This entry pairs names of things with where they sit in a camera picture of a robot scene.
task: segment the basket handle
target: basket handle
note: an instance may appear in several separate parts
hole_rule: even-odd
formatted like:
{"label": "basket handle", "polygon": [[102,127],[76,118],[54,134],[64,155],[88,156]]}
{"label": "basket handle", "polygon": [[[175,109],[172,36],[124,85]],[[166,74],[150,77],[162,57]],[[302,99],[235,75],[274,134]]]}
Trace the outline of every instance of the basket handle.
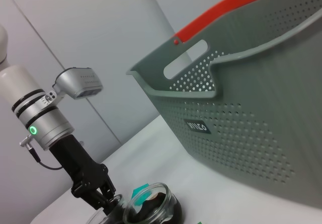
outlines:
{"label": "basket handle", "polygon": [[175,36],[178,37],[182,43],[185,43],[220,16],[254,1],[256,0],[223,0],[197,17],[185,28],[175,34]]}

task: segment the handle cutout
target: handle cutout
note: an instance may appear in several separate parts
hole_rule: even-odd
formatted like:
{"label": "handle cutout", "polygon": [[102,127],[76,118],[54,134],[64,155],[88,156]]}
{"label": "handle cutout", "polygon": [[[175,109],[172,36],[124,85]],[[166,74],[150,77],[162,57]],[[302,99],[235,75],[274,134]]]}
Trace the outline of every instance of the handle cutout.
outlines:
{"label": "handle cutout", "polygon": [[178,73],[187,68],[208,49],[208,44],[203,39],[191,46],[186,52],[168,64],[164,69],[165,77],[173,79]]}

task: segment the black stripe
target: black stripe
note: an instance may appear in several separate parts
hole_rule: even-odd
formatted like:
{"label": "black stripe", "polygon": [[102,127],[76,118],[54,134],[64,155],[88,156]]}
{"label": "black stripe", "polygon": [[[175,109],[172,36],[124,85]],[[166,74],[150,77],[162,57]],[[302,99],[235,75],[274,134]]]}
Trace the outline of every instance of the black stripe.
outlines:
{"label": "black stripe", "polygon": [[3,61],[0,62],[0,64],[2,64],[5,60],[6,60],[7,56],[5,56],[5,58],[3,59]]}
{"label": "black stripe", "polygon": [[17,113],[16,116],[19,118],[20,115],[28,108],[30,107],[32,104],[34,104],[35,102],[37,102],[40,98],[42,98],[44,95],[38,96],[34,99],[32,99],[30,102],[28,102],[26,105],[24,105],[22,108],[20,108]]}
{"label": "black stripe", "polygon": [[32,119],[30,119],[27,124],[25,125],[26,129],[28,129],[30,127],[30,125],[36,121],[38,118],[40,118],[41,116],[45,115],[46,113],[52,111],[52,110],[55,110],[55,109],[58,109],[58,107],[56,106],[51,106],[51,107],[48,107],[48,108],[45,108],[44,110],[42,110],[40,113],[38,113],[36,116],[34,116]]}
{"label": "black stripe", "polygon": [[34,90],[30,93],[28,93],[27,95],[25,95],[24,97],[20,98],[11,108],[11,110],[14,112],[15,109],[21,104],[23,103],[24,100],[28,99],[29,97],[37,94],[37,93],[40,93],[40,92],[45,92],[43,89],[38,89],[38,90]]}

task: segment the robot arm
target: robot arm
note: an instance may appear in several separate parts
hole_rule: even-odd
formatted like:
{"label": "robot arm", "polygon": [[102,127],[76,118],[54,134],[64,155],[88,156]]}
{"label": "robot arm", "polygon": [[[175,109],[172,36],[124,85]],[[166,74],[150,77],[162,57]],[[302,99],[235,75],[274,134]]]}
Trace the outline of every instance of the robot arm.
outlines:
{"label": "robot arm", "polygon": [[91,68],[69,68],[56,78],[54,91],[45,93],[24,67],[8,65],[7,42],[8,35],[0,25],[0,94],[31,133],[21,145],[31,150],[30,140],[35,139],[44,150],[50,150],[73,180],[73,196],[82,198],[94,209],[103,207],[108,215],[116,205],[108,169],[88,155],[57,107],[65,94],[81,99],[100,92],[103,86],[98,76]]}

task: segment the laundry basket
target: laundry basket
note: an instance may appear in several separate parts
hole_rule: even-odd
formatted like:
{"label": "laundry basket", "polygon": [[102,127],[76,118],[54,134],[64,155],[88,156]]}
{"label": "laundry basket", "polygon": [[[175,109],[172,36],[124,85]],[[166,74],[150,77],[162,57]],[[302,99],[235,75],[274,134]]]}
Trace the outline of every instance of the laundry basket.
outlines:
{"label": "laundry basket", "polygon": [[[128,74],[190,155],[322,208],[320,8],[322,0],[225,0]],[[202,39],[208,50],[167,79],[164,68]]]}

